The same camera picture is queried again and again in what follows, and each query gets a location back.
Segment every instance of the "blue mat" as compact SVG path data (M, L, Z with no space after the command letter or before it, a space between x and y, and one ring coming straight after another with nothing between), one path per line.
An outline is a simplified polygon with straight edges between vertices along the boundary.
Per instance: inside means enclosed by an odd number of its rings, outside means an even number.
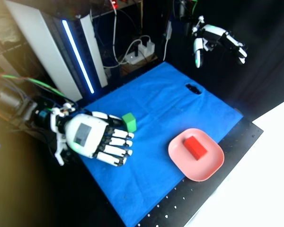
M197 86L196 95L185 85ZM168 155L169 142L189 128L219 142L242 116L168 63L87 106L116 116L133 113L133 155L122 167L81 157L123 222L136 225L184 175Z

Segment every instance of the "pink plate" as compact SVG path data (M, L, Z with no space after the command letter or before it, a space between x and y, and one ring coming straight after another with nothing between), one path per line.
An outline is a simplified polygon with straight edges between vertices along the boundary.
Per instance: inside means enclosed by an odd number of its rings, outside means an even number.
M184 141L194 136L207 150L199 160L184 147ZM224 163L222 148L200 129L187 129L169 143L169 156L177 167L192 181L205 181Z

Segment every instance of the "led light strip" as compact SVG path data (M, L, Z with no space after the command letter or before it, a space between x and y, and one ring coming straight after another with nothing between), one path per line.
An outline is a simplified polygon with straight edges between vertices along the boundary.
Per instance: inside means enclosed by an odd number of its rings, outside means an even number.
M67 34L67 36L68 36L68 39L69 39L69 41L70 41L70 43L71 43L71 47L72 47L72 49L74 50L74 53L75 53L75 55L76 55L77 61L78 61L79 65L80 65L80 68L81 68L81 70L82 70L82 72L83 72L83 75L84 75L84 78L85 78L85 80L86 80L86 82L87 82L87 85L88 85L88 87L89 87L89 90L90 90L90 92L93 94L95 91L94 91L94 89L93 89L93 86L91 85L91 82L90 82L90 80L89 80L89 77L88 77L88 75L87 75L87 72L86 72L86 70L85 70L85 67L84 67L84 65L83 65L83 62L82 62L82 59L81 59L81 57L80 57L79 51L78 51L78 49L77 49L77 46L76 46L76 44L75 44L74 38L72 37L70 28L68 27L68 24L67 24L66 20L62 20L62 24L63 24L63 26L64 26L64 29L65 29L66 34Z

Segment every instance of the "red rectangular block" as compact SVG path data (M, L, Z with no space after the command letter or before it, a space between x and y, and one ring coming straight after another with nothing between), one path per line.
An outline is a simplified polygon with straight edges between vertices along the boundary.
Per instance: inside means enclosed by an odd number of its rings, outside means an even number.
M184 146L197 160L199 160L207 153L207 150L193 136L184 141Z

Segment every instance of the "robotic hand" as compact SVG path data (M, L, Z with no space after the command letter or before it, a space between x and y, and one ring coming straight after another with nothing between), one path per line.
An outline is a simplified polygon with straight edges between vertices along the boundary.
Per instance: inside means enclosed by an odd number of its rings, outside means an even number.
M192 29L192 34L196 36L194 42L195 65L200 68L203 64L203 51L212 51L217 44L229 49L236 57L238 63L244 64L247 53L244 44L235 40L229 32L220 27L205 25L204 17L199 17L199 22Z
M133 151L127 149L133 142L129 139L133 133L115 129L123 125L123 121L112 115L101 112L80 113L74 117L69 113L75 109L69 103L62 109L53 108L50 116L51 130L57 133L57 151L55 157L64 165L61 152L67 145L89 158L96 158L114 166L125 164Z

